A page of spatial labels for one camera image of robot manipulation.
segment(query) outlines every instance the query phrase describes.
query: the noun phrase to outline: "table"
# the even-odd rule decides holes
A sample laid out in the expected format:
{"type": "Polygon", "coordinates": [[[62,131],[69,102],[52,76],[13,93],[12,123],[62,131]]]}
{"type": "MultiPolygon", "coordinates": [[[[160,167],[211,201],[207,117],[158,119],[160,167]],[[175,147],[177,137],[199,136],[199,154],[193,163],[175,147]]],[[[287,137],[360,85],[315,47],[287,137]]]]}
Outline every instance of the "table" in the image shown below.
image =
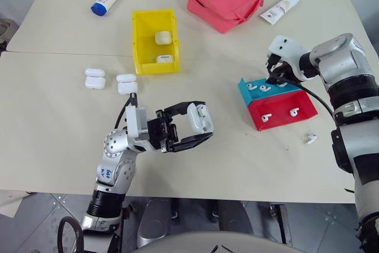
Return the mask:
{"type": "MultiPolygon", "coordinates": [[[[153,118],[155,110],[181,101],[206,101],[214,136],[185,152],[139,155],[129,195],[354,202],[344,190],[354,188],[352,175],[334,159],[334,123],[316,100],[318,116],[257,132],[237,87],[241,77],[266,77],[265,53],[277,34],[312,48],[350,31],[379,75],[378,57],[349,0],[302,0],[274,26],[254,16],[225,35],[186,11],[185,0],[120,0],[105,18],[91,14],[92,0],[72,0],[65,9],[61,1],[36,0],[9,43],[13,52],[0,57],[0,187],[91,193],[102,142],[126,99],[117,94],[115,75],[134,71],[131,11],[174,7],[182,71],[139,76],[139,104],[153,118]],[[104,90],[84,88],[85,68],[105,69],[104,90]],[[309,133],[319,139],[305,145],[309,133]]],[[[266,0],[261,11],[276,1],[266,0]]],[[[319,78],[304,86],[328,101],[319,78]]],[[[184,118],[175,123],[179,136],[190,134],[184,118]]]]}

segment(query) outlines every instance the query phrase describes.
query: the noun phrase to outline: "blue bottle cap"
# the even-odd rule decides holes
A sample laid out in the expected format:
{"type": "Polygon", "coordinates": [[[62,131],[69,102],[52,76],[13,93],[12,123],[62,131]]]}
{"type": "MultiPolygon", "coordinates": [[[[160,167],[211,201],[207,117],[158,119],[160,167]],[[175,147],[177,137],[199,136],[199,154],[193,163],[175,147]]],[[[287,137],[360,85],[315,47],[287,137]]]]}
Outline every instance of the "blue bottle cap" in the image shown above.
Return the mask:
{"type": "Polygon", "coordinates": [[[100,3],[94,3],[93,6],[91,7],[91,10],[93,13],[99,16],[103,16],[105,13],[107,13],[107,9],[100,3]]]}

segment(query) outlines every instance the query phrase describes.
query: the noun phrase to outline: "tiled floor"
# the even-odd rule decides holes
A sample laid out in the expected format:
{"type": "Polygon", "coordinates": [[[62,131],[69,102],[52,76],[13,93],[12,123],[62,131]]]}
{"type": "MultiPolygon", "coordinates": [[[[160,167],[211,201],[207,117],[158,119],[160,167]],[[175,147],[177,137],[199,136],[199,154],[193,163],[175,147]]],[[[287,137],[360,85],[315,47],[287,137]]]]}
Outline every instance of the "tiled floor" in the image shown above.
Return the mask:
{"type": "MultiPolygon", "coordinates": [[[[90,196],[43,194],[29,196],[21,203],[16,216],[11,219],[0,215],[0,252],[41,253],[57,252],[56,235],[59,221],[71,215],[81,219],[90,196]]],[[[124,225],[123,252],[136,248],[139,220],[149,198],[128,197],[137,212],[124,225]]],[[[182,199],[181,220],[171,226],[171,234],[194,230],[218,230],[218,224],[207,220],[204,200],[182,199]]],[[[280,242],[277,222],[269,214],[269,203],[244,201],[254,235],[280,242]]],[[[355,237],[358,224],[353,204],[289,204],[287,205],[293,246],[308,253],[358,253],[355,237]]],[[[67,234],[67,252],[74,235],[67,234]]]]}

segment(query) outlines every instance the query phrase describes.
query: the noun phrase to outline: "yellow plastic bin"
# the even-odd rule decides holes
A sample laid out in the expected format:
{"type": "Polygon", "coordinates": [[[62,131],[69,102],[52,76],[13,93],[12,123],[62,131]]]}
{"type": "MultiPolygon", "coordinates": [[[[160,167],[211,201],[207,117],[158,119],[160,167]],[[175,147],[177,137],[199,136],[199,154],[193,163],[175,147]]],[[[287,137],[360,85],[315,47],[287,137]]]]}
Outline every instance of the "yellow plastic bin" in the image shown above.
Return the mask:
{"type": "Polygon", "coordinates": [[[179,40],[174,9],[133,11],[133,57],[137,74],[180,71],[179,40]],[[170,31],[172,43],[155,43],[155,34],[170,31]],[[172,55],[173,62],[156,63],[157,56],[172,55]]]}

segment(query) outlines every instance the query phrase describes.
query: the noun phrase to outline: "white table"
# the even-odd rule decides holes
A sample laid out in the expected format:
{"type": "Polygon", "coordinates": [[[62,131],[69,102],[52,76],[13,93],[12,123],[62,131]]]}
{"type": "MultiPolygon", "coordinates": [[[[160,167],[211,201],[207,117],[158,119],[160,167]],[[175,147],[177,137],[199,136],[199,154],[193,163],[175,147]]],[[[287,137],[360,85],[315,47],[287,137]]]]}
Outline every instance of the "white table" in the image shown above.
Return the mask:
{"type": "MultiPolygon", "coordinates": [[[[153,118],[157,109],[204,100],[215,132],[185,152],[141,154],[129,194],[354,202],[343,189],[353,189],[353,178],[334,159],[334,123],[317,101],[318,116],[257,132],[237,87],[241,77],[266,77],[265,53],[277,34],[311,48],[350,31],[379,75],[378,57],[349,0],[302,0],[274,26],[254,16],[225,35],[187,12],[185,0],[120,0],[104,18],[89,10],[92,0],[72,0],[66,8],[62,1],[36,0],[8,46],[16,53],[0,57],[1,188],[91,193],[102,142],[126,99],[114,77],[134,70],[131,11],[174,7],[182,72],[139,76],[139,104],[153,118]],[[105,90],[83,87],[88,67],[106,70],[105,90]],[[308,133],[319,135],[316,143],[303,143],[308,133]]],[[[265,8],[276,1],[266,0],[265,8]]],[[[304,86],[328,100],[320,79],[304,86]]],[[[175,122],[179,136],[190,134],[183,119],[175,122]]]]}

